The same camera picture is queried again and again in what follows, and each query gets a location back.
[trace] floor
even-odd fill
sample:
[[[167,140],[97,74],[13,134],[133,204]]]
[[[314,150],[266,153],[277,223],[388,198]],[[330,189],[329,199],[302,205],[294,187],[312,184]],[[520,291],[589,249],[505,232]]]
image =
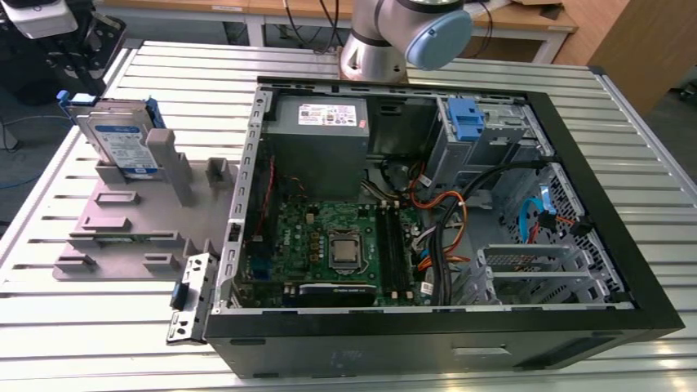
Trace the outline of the floor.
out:
[[[0,116],[3,123],[32,116],[60,116],[63,111],[56,104],[44,106],[21,105],[15,97],[0,88]],[[35,180],[44,171],[57,146],[61,144],[71,122],[60,118],[28,118],[7,126],[15,138],[21,142],[13,152],[4,149],[0,136],[0,233],[3,222],[11,221],[17,213]]]
[[[682,168],[697,181],[697,103],[682,102],[677,97],[674,92],[665,96],[646,116],[646,122]],[[0,115],[5,123],[28,116],[61,114],[53,104],[39,107],[21,105],[0,89]],[[59,118],[32,118],[8,126],[8,130],[21,141],[21,148],[15,153],[4,151],[0,139],[0,235],[4,231],[3,222],[12,221],[35,181],[9,186],[40,175],[68,134],[69,125],[68,121]]]

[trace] metal slotted table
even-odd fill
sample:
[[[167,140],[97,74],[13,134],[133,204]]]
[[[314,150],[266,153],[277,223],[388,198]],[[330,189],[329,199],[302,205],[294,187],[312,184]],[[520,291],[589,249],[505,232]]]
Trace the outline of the metal slotted table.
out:
[[[260,74],[336,78],[336,58],[144,42],[119,53],[105,95],[157,99],[189,160],[238,161]],[[73,128],[0,242],[0,390],[697,390],[697,190],[609,79],[584,67],[473,60],[408,75],[413,83],[550,95],[686,328],[554,372],[240,380],[211,346],[164,344],[172,282],[52,278],[97,182],[97,155]]]

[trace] cpu socket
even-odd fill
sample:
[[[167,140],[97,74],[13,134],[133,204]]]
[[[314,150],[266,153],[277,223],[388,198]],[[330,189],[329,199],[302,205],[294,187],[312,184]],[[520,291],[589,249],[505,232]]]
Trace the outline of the cpu socket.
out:
[[[360,231],[353,229],[329,230],[329,268],[338,274],[352,274],[362,263]]]

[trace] green motherboard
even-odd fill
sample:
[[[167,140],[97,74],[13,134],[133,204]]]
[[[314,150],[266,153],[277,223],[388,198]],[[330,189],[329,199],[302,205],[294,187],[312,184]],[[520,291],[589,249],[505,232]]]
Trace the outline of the green motherboard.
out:
[[[377,288],[377,305],[418,304],[413,287],[409,288],[408,296],[384,292],[376,222],[378,211],[377,205],[358,203],[321,202],[281,205],[272,257],[252,256],[248,263],[249,276],[253,277],[249,283],[257,306],[282,305],[280,296],[284,285],[302,283],[368,284]],[[405,208],[398,212],[402,226],[401,246],[405,255],[401,262],[402,268],[409,271],[410,283],[413,282],[408,238],[412,228],[418,225],[417,214],[413,208]],[[352,265],[353,269],[341,269],[341,263],[336,262],[337,255],[332,254],[330,248],[333,238],[349,238],[352,241],[342,243],[358,244],[353,248],[354,258],[346,259],[356,263]]]

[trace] motherboard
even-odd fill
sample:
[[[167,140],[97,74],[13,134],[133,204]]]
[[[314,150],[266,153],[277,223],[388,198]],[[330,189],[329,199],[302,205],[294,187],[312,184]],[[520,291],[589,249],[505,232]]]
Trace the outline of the motherboard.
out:
[[[353,290],[352,300],[365,294],[373,305],[417,305],[406,246],[418,222],[413,208],[282,203],[273,247],[248,256],[245,297],[257,307],[284,307]]]

